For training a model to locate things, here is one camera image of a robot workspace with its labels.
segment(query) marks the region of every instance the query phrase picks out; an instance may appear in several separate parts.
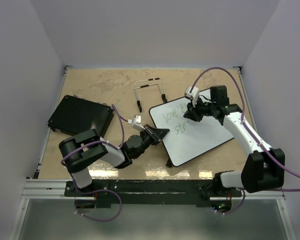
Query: white backdrop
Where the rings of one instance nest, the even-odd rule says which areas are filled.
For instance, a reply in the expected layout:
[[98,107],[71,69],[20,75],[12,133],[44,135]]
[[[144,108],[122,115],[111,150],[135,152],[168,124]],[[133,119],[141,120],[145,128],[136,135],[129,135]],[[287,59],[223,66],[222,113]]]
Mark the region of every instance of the white backdrop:
[[[300,173],[300,0],[280,1],[243,66],[243,81],[260,135]],[[300,188],[300,180],[286,173],[284,186]],[[300,192],[285,195],[300,240]]]
[[279,0],[31,0],[63,64],[242,66]]
[[30,1],[0,0],[0,240],[38,165],[61,82],[61,62]]

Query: plywood surface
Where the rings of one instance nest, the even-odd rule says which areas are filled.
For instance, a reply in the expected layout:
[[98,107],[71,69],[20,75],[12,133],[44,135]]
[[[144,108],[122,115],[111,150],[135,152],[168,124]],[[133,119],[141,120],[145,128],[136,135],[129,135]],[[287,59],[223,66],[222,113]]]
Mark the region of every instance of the plywood surface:
[[[126,119],[141,115],[142,124],[153,126],[149,109],[162,103],[160,92],[155,86],[141,88],[139,98],[142,113],[136,103],[133,88],[135,81],[149,78],[162,78],[164,91],[168,101],[184,95],[187,86],[192,85],[202,69],[69,69],[62,88],[60,100],[64,95],[76,95],[86,100],[115,104],[119,113]],[[238,72],[230,70],[241,87]],[[240,96],[231,78],[221,70],[212,70],[204,75],[197,87],[200,90],[210,86],[226,85],[230,103],[241,107]],[[247,111],[245,114],[251,123]],[[124,123],[125,140],[139,133]],[[60,164],[62,155],[58,144],[69,136],[59,132],[51,132],[44,152],[40,179],[69,179],[67,170]],[[104,138],[112,144],[119,145],[122,134],[120,124],[115,115]],[[246,157],[235,139],[199,156],[180,166],[167,168],[168,155],[162,146],[150,146],[133,164],[116,169],[101,160],[89,167],[94,179],[211,179],[215,173],[237,170],[244,167]]]

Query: small whiteboard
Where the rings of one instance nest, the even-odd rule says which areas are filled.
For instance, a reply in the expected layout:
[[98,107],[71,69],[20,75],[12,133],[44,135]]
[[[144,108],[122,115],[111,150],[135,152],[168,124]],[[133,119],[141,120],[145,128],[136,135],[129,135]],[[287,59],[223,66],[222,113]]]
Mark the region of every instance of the small whiteboard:
[[[200,92],[210,98],[210,89]],[[185,97],[154,106],[149,109],[150,117],[158,129],[170,129],[163,145],[172,164],[182,164],[231,140],[234,136],[212,116],[204,116],[200,122],[184,118],[187,104]]]

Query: purple cable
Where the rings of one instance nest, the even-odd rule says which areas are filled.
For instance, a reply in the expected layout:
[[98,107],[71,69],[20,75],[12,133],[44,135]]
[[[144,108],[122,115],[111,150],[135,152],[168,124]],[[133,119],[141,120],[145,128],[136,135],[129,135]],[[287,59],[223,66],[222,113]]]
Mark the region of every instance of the purple cable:
[[[251,137],[253,137],[253,139],[258,143],[260,144],[260,141],[259,139],[254,135],[254,133],[248,128],[247,124],[244,122],[244,116],[245,116],[245,112],[246,112],[246,105],[245,105],[245,101],[244,101],[244,97],[242,95],[242,92],[240,90],[240,87],[236,81],[236,79],[234,78],[234,76],[226,69],[222,68],[222,67],[218,67],[218,66],[214,66],[214,67],[210,67],[206,70],[204,70],[197,78],[196,80],[194,81],[192,87],[191,87],[191,90],[190,92],[192,92],[192,90],[194,89],[196,83],[198,82],[198,80],[202,77],[203,74],[205,74],[206,72],[210,71],[210,70],[213,70],[213,69],[219,69],[219,70],[222,70],[224,72],[226,72],[230,77],[231,79],[233,80],[238,92],[239,92],[239,95],[240,95],[240,98],[241,98],[241,102],[242,102],[242,114],[241,114],[241,121],[242,121],[242,124],[244,126],[244,128],[249,132],[249,134],[251,135]],[[300,174],[287,168],[286,166],[282,165],[280,162],[278,162],[278,160],[273,157],[271,155],[271,153],[263,146],[263,144],[260,145],[260,147],[262,148],[262,150],[269,156],[269,158],[274,161],[275,164],[277,164],[280,168],[284,169],[285,171],[287,171],[288,173],[296,176],[297,178],[300,179]],[[298,192],[300,191],[300,188],[291,188],[291,189],[284,189],[284,188],[280,188],[279,191],[283,191],[283,192]]]
[[80,194],[89,195],[89,194],[94,194],[94,193],[108,192],[108,193],[114,194],[114,195],[119,199],[119,203],[120,203],[118,212],[117,212],[114,216],[112,216],[112,217],[110,217],[110,218],[107,218],[107,219],[100,219],[100,218],[95,218],[95,217],[93,217],[93,216],[86,215],[86,214],[80,212],[80,211],[77,209],[77,206],[74,205],[74,209],[75,209],[75,211],[76,211],[79,215],[81,215],[82,217],[85,217],[85,218],[87,218],[87,219],[90,219],[90,220],[93,220],[93,221],[97,221],[97,222],[109,222],[109,221],[111,221],[111,220],[113,220],[113,219],[115,219],[116,217],[119,216],[119,214],[121,213],[121,210],[122,210],[122,206],[123,206],[123,205],[122,205],[122,200],[121,200],[120,196],[119,196],[115,191],[112,191],[112,190],[109,190],[109,189],[99,189],[99,190],[94,190],[94,191],[89,191],[89,192],[83,192],[83,191],[81,191],[81,190],[79,189],[79,187],[77,186],[77,183],[76,183],[74,177],[72,176],[72,174],[70,174],[70,175],[71,175],[71,177],[72,177],[72,181],[73,181],[73,185],[74,185],[75,190],[76,190],[77,192],[79,192]]
[[192,90],[194,89],[195,85],[197,84],[197,82],[199,81],[199,79],[202,77],[202,75],[205,74],[206,72],[210,71],[210,70],[213,70],[213,69],[219,69],[219,70],[222,70],[222,71],[226,72],[226,73],[230,76],[230,78],[232,79],[232,81],[234,82],[236,88],[238,89],[240,98],[241,98],[241,102],[242,102],[242,116],[244,116],[244,115],[245,115],[245,111],[246,111],[246,105],[245,105],[244,97],[243,97],[243,95],[242,95],[242,93],[241,93],[240,87],[239,87],[239,85],[238,85],[236,79],[234,78],[234,76],[233,76],[227,69],[224,69],[224,68],[219,67],[219,66],[213,66],[213,67],[210,67],[210,68],[204,70],[204,71],[196,78],[196,80],[194,81],[194,83],[193,83],[193,85],[192,85],[192,87],[191,87],[191,89],[190,89],[190,93],[192,92]]
[[128,120],[125,119],[125,118],[123,118],[121,115],[120,115],[120,118],[121,118],[123,121],[128,122]]
[[114,104],[111,105],[113,110],[115,111],[116,115],[118,116],[119,118],[119,122],[120,122],[120,126],[121,126],[121,130],[122,130],[122,141],[121,141],[121,144],[119,146],[119,149],[122,148],[122,145],[124,144],[125,142],[125,130],[124,130],[124,125],[122,124],[122,121],[121,121],[121,116],[116,108],[116,106]]
[[291,189],[286,189],[286,188],[277,188],[277,189],[271,189],[267,191],[273,191],[273,192],[300,192],[300,188],[291,188]]

